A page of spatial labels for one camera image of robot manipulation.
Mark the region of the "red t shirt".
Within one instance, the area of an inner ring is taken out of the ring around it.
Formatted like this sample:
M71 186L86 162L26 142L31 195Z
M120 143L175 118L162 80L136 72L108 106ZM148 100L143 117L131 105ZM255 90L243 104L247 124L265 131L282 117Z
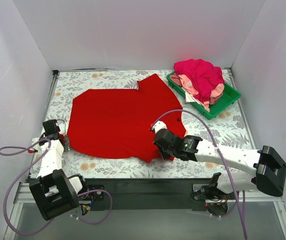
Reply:
M150 163L161 157L152 124L168 113L162 121L183 138L180 110L176 95L157 74L139 81L137 89L89 89L73 99L70 147L92 157Z

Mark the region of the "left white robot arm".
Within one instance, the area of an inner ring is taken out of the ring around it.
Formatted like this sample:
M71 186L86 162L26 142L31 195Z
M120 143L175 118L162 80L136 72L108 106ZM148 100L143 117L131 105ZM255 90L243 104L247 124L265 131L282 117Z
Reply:
M56 119L43 122L44 132L34 146L41 166L37 177L29 184L32 196L44 220L49 221L79 206L89 194L80 174L66 176L62 169L63 153L70 149Z

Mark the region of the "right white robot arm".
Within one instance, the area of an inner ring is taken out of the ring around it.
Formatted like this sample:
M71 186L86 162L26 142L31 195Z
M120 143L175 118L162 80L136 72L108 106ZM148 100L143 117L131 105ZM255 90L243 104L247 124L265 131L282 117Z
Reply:
M271 146L260 150L246 150L228 146L214 146L198 136L180 138L162 128L156 130L154 144L163 159L214 163L236 169L237 172L214 174L208 186L210 195L220 199L233 191L257 189L262 193L281 197L286 179L286 162Z

